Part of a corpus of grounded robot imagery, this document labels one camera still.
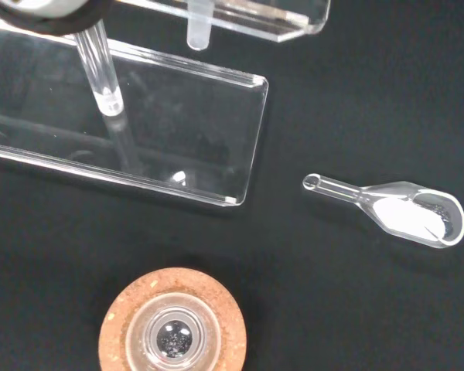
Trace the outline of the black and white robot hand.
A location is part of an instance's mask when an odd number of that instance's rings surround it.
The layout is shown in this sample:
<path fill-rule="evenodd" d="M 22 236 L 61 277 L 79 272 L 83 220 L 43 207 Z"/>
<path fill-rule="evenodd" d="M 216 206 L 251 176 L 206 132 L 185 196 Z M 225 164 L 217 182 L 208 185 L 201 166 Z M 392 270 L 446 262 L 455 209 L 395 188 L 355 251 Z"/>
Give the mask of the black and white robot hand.
<path fill-rule="evenodd" d="M 95 26 L 112 0 L 0 1 L 0 19 L 43 35 L 65 36 Z"/>

